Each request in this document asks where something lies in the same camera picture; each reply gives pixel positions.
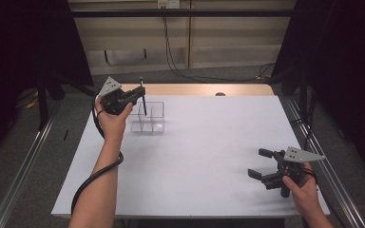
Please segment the transparent acrylic box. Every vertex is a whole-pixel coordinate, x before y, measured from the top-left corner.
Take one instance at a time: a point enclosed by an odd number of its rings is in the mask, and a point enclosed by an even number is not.
[[[132,123],[131,131],[136,133],[163,133],[164,103],[146,102],[146,111],[147,115],[145,116],[143,103],[137,103],[134,106],[129,115]]]

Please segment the triangular metal plate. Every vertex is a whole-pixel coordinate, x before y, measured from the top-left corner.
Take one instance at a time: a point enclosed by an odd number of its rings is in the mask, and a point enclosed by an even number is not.
[[[324,160],[325,156],[320,156],[318,154],[289,146],[287,147],[283,159],[288,162],[303,163]]]
[[[121,84],[117,83],[117,81],[115,81],[111,77],[108,77],[105,82],[105,85],[103,85],[102,90],[100,90],[99,97],[104,97],[108,93],[112,93],[121,87],[122,87]]]

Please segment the white tabletop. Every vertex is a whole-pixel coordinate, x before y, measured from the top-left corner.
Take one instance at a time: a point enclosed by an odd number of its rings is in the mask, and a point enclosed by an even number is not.
[[[119,166],[119,218],[283,218],[298,215],[280,189],[266,190],[247,169],[275,173],[260,148],[298,141],[276,96],[146,96],[164,102],[162,134],[131,132]],[[70,217],[73,195],[90,172],[103,139],[90,117],[52,215]],[[329,214],[322,196],[320,203]]]

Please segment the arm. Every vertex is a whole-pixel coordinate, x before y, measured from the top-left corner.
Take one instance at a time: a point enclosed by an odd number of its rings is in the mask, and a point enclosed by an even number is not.
[[[304,163],[304,168],[311,169],[311,164],[308,162]],[[319,205],[316,180],[313,177],[306,175],[299,186],[287,176],[283,177],[282,180],[292,191],[295,206],[310,228],[334,227],[325,217]]]
[[[95,103],[96,111],[103,110],[101,98]],[[119,116],[103,111],[98,116],[105,132],[105,143],[92,174],[114,163],[119,158],[125,131],[125,120],[132,111],[128,104]],[[117,204],[118,167],[114,167],[93,181],[80,195],[70,219],[69,227],[112,227]]]

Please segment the horizontal black bar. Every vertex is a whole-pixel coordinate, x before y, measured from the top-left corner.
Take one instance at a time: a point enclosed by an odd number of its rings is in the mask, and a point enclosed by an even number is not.
[[[324,11],[293,9],[84,9],[70,12],[73,17],[292,17],[316,13],[324,13]]]

